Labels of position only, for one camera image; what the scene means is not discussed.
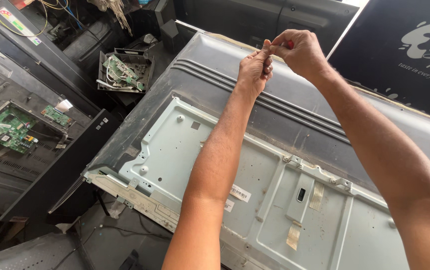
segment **metal bracket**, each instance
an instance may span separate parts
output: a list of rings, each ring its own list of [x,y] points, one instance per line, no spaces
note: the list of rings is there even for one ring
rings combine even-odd
[[[352,192],[352,185],[353,185],[353,183],[350,182],[350,181],[348,181],[348,180],[346,180],[346,179],[340,178],[338,180],[335,180],[334,178],[330,178],[330,184],[332,184],[334,186],[342,185],[342,186],[345,187],[345,191],[347,191],[349,193]]]

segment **green circuit board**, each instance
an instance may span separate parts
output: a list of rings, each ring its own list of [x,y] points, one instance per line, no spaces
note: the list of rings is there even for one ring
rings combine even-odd
[[[24,154],[38,140],[27,135],[36,120],[9,105],[0,113],[0,145]]]
[[[57,111],[55,108],[53,108],[51,105],[48,105],[42,112],[46,118],[56,122],[57,124],[60,124],[62,126],[66,126],[70,121],[71,118],[68,117],[65,114],[62,114],[61,112]]]
[[[109,59],[103,63],[103,66],[107,68],[107,77],[110,76],[117,84],[134,86],[140,91],[143,90],[143,84],[137,82],[139,77],[115,55],[110,56]]]

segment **sticker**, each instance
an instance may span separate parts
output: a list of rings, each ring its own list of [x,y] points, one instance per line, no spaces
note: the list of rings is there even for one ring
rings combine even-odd
[[[225,210],[227,210],[228,212],[231,212],[232,211],[232,209],[233,209],[233,205],[235,205],[235,203],[234,202],[232,202],[231,200],[229,200],[229,199],[226,199],[226,202],[225,202]]]
[[[33,34],[32,31],[28,30],[28,28],[24,24],[22,24],[11,12],[8,11],[8,9],[1,8],[0,14],[5,17],[5,19],[7,19],[7,21],[9,21],[22,34],[24,34],[25,36],[31,36],[27,37],[27,39],[32,41],[35,46],[38,46],[38,44],[42,43],[42,41],[39,40],[36,36],[34,36],[35,34]]]
[[[230,194],[245,202],[248,202],[251,197],[251,193],[247,192],[246,190],[235,184],[233,184],[232,189],[230,190]]]

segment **hairy arm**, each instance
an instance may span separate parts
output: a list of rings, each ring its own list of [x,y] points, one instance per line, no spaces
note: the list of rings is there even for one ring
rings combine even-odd
[[[164,270],[220,269],[220,229],[248,117],[272,76],[270,42],[242,60],[238,81],[193,165]]]
[[[292,40],[294,49],[283,45]],[[287,30],[272,52],[326,98],[370,179],[385,199],[411,269],[430,269],[430,160],[325,60],[315,34]]]

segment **rectangular hole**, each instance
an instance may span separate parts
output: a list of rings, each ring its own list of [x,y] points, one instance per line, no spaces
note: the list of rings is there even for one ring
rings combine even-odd
[[[191,124],[191,128],[198,130],[198,128],[200,127],[200,123],[193,121],[193,124]]]
[[[298,197],[296,198],[297,201],[303,202],[303,198],[305,197],[306,190],[304,188],[300,188],[300,191],[298,192]]]

